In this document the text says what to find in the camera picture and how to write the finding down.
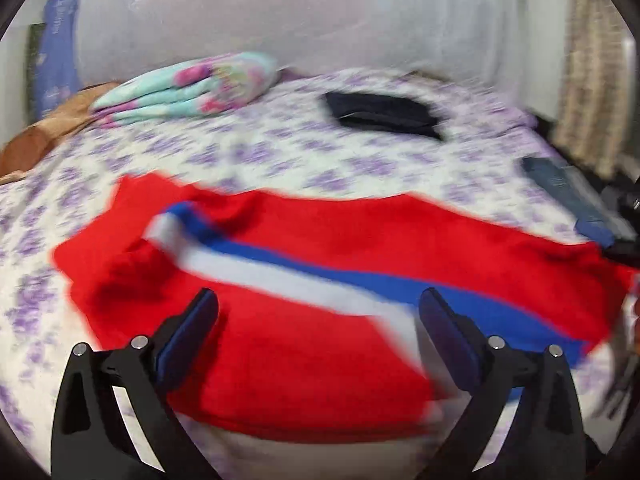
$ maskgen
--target silver bolt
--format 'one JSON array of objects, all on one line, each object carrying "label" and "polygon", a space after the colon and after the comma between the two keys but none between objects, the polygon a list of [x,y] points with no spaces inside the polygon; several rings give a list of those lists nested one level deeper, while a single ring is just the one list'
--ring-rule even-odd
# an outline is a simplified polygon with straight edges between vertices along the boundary
[{"label": "silver bolt", "polygon": [[141,348],[144,348],[148,342],[149,339],[146,335],[137,335],[131,340],[131,346],[136,350],[140,350]]},{"label": "silver bolt", "polygon": [[562,349],[558,346],[558,345],[551,345],[549,347],[549,353],[553,356],[553,357],[562,357],[562,354],[564,353],[562,351]]},{"label": "silver bolt", "polygon": [[504,339],[502,339],[499,335],[492,335],[489,338],[488,342],[489,342],[489,346],[494,350],[500,350],[501,348],[504,348],[507,345],[507,343],[504,342]]},{"label": "silver bolt", "polygon": [[82,354],[86,352],[86,349],[87,349],[86,343],[78,343],[76,346],[74,346],[73,353],[74,355],[77,355],[78,357],[80,357]]}]

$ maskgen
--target blue cloth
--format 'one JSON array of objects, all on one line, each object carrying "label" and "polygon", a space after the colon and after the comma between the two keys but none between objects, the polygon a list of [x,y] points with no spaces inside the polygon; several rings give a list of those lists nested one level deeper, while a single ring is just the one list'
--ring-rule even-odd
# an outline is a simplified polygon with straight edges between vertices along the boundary
[{"label": "blue cloth", "polygon": [[616,241],[605,218],[574,189],[562,168],[549,158],[526,156],[522,159],[522,169],[527,176],[567,208],[577,219],[575,231],[603,248],[611,247]]},{"label": "blue cloth", "polygon": [[38,120],[81,89],[76,72],[74,31],[79,0],[49,0],[33,86]]}]

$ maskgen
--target floral bedsheet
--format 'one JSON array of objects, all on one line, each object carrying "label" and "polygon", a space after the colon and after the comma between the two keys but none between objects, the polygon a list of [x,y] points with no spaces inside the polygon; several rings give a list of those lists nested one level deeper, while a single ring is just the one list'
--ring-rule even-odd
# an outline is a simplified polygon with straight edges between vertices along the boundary
[{"label": "floral bedsheet", "polygon": [[[321,99],[335,89],[430,102],[447,142],[345,129],[330,119]],[[524,155],[553,156],[533,125],[532,117],[490,92],[395,72],[347,70],[282,83],[218,118],[82,132],[25,181],[0,187],[0,410],[48,469],[54,404],[70,348],[82,340],[97,348],[67,299],[67,283],[52,267],[50,251],[100,213],[121,175],[162,170],[229,192],[270,187],[313,197],[413,191],[489,221],[580,242],[569,213],[519,171]],[[605,344],[576,373],[585,418],[611,375],[612,352]],[[499,450],[513,409],[506,410],[485,462]],[[132,417],[130,408],[123,412]],[[230,465],[219,440],[193,421],[184,423],[234,478],[238,464]]]}]

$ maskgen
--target white bedsheet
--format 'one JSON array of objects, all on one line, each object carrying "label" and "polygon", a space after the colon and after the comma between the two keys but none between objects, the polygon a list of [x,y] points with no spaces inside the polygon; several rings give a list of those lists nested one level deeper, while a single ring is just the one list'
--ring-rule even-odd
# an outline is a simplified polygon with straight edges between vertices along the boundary
[{"label": "white bedsheet", "polygon": [[[345,88],[434,103],[446,118],[447,142],[337,126],[319,97]],[[271,187],[313,197],[411,190],[489,221],[581,242],[574,219],[518,169],[524,155],[551,155],[531,125],[527,114],[505,108],[493,94],[394,72],[347,70],[281,84],[255,104],[215,119],[147,121],[79,134],[27,180],[0,187],[0,410],[48,469],[54,404],[70,349],[82,340],[98,348],[68,302],[67,283],[52,267],[50,251],[104,208],[122,174],[160,169],[229,191]],[[612,360],[610,345],[603,344],[575,373],[587,420],[610,383]],[[513,413],[510,405],[482,463],[494,459]],[[136,444],[143,446],[130,407],[124,415]],[[354,478],[362,468],[364,478],[410,478],[429,445],[425,438],[283,444],[183,421],[227,478],[309,478],[309,463],[323,464],[322,478]],[[142,455],[154,462],[148,451]]]}]

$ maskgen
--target brown cloth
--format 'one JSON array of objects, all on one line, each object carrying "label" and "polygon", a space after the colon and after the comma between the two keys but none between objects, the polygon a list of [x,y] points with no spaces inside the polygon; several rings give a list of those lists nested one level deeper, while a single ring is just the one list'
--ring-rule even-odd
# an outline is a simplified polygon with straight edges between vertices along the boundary
[{"label": "brown cloth", "polygon": [[53,148],[94,122],[89,106],[118,83],[105,83],[79,91],[43,120],[14,137],[0,152],[0,186],[21,180]]}]

